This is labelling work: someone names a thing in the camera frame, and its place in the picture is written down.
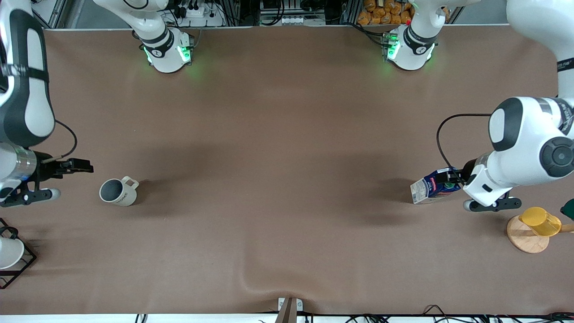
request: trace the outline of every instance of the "black wire rack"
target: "black wire rack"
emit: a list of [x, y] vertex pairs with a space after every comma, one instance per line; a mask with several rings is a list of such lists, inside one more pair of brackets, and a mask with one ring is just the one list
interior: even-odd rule
[[[0, 218], [0, 222], [1, 226], [8, 226], [3, 218]], [[3, 235], [3, 237], [7, 238], [10, 232], [5, 232], [4, 234], [5, 236]], [[32, 252], [30, 248], [28, 248], [26, 243], [24, 243], [24, 254], [22, 255], [22, 258], [20, 258], [20, 260], [10, 268], [0, 270], [0, 290], [6, 289], [8, 285], [12, 284], [16, 278], [22, 275], [22, 273], [28, 269], [28, 267], [30, 267], [34, 261], [36, 261], [36, 258], [36, 254]]]

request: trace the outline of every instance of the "table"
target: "table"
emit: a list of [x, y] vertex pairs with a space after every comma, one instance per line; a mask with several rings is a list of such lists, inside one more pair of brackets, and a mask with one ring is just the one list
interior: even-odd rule
[[[95, 173], [2, 210], [38, 261], [0, 313], [265, 312], [286, 295], [317, 313], [571, 310], [570, 235], [527, 255], [504, 234], [520, 210], [469, 213], [463, 193], [410, 203], [409, 185], [444, 167], [444, 118], [557, 94], [552, 54], [510, 27], [447, 26], [415, 72], [344, 27], [206, 30], [170, 75], [129, 31], [46, 40], [54, 111]], [[487, 119], [452, 120], [442, 141], [462, 166], [491, 150]], [[71, 144], [58, 127], [37, 150]], [[137, 204], [100, 201], [125, 175], [142, 181]], [[559, 215], [572, 183], [513, 196]]]

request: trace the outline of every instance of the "mug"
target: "mug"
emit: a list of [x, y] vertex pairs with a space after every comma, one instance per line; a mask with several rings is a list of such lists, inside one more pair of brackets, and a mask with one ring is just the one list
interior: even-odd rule
[[104, 202], [112, 203], [119, 206], [130, 206], [135, 202], [138, 194], [135, 189], [139, 186], [137, 180], [129, 176], [119, 179], [109, 179], [100, 187], [100, 198]]
[[6, 230], [12, 235], [9, 238], [0, 236], [0, 269], [12, 267], [24, 254], [24, 243], [18, 239], [18, 230], [11, 226], [3, 226], [0, 228], [0, 235]]

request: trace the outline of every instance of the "green object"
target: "green object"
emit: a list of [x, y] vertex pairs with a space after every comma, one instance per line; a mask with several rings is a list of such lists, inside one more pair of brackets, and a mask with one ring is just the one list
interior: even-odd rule
[[566, 204], [560, 209], [563, 215], [569, 217], [570, 219], [574, 220], [574, 199], [566, 202]]
[[182, 59], [183, 61], [189, 61], [189, 60], [190, 60], [190, 58], [189, 58], [189, 54], [190, 54], [189, 48], [178, 46], [178, 47], [177, 47], [177, 51], [179, 52], [179, 54], [180, 54], [180, 56], [181, 56], [181, 59]]
[[399, 40], [396, 40], [394, 42], [394, 44], [391, 46], [391, 48], [389, 48], [389, 59], [395, 59], [395, 57], [397, 57], [397, 52], [398, 49], [401, 47], [401, 42]]
[[143, 48], [143, 51], [145, 52], [145, 55], [148, 57], [148, 62], [151, 64], [152, 63], [152, 58], [149, 57], [149, 52], [147, 48]]

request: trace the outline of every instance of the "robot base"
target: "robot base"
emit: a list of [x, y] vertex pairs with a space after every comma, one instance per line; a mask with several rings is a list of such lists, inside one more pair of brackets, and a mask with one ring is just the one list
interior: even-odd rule
[[527, 253], [542, 252], [546, 250], [550, 242], [550, 238], [534, 234], [526, 224], [518, 219], [518, 216], [508, 221], [506, 235], [516, 248]]
[[423, 67], [426, 61], [431, 59], [435, 45], [433, 44], [429, 49], [423, 46], [419, 47], [420, 51], [423, 52], [422, 55], [413, 53], [413, 50], [405, 44], [404, 33], [406, 28], [406, 25], [401, 25], [391, 30], [388, 35], [385, 35], [383, 43], [389, 46], [382, 48], [383, 57], [386, 61], [392, 62], [398, 68], [406, 71], [414, 71]]
[[147, 49], [144, 51], [148, 55], [148, 62], [162, 73], [177, 72], [184, 65], [191, 65], [193, 56], [193, 47], [195, 46], [194, 38], [189, 34], [180, 31], [177, 28], [169, 28], [174, 35], [174, 42], [163, 57], [155, 57]]

